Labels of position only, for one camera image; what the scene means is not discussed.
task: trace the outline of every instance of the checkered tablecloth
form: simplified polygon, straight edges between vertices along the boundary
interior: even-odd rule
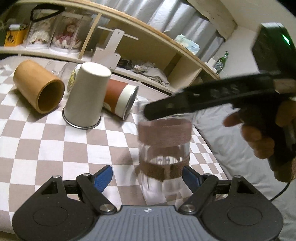
[[[4,66],[0,70],[0,231],[13,232],[11,219],[15,211],[51,176],[61,175],[64,180],[71,180],[83,173],[94,174],[107,164],[112,166],[114,176],[103,194],[117,208],[122,204],[180,206],[192,194],[186,186],[172,196],[151,196],[142,191],[136,102],[161,99],[165,94],[140,84],[139,96],[126,121],[103,112],[96,128],[79,130],[67,125],[62,118],[66,95],[58,109],[40,115],[16,89],[13,72],[25,59],[28,57],[0,61],[0,67]],[[30,59],[43,66],[49,61]],[[138,84],[115,75],[112,78]],[[193,169],[226,179],[195,128],[190,149]]]

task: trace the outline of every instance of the orange box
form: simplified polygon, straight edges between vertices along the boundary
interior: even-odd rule
[[[22,44],[24,41],[24,37],[27,33],[27,30],[20,30],[20,31],[7,31],[6,39],[5,39],[5,47],[14,47],[19,44]]]

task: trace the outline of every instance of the gray sheet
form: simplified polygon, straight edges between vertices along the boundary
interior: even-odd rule
[[[226,128],[222,125],[224,118],[232,112],[234,110],[229,104],[201,110],[194,114],[193,123],[208,142],[228,179],[233,175],[242,175],[271,199],[286,183],[274,178],[267,159],[260,160],[254,156],[252,149],[242,138],[240,126]],[[280,240],[296,240],[296,181],[273,204],[284,217]]]

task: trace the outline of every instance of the green bottle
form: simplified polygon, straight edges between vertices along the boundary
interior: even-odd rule
[[[224,56],[220,58],[217,63],[214,65],[214,69],[217,70],[217,74],[219,74],[225,66],[226,60],[228,59],[229,53],[226,51]]]

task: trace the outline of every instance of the curtain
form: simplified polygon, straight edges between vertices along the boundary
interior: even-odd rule
[[[224,42],[215,27],[186,0],[92,0],[93,2],[117,9],[172,39],[183,34],[197,43],[200,50],[197,57],[207,62]]]

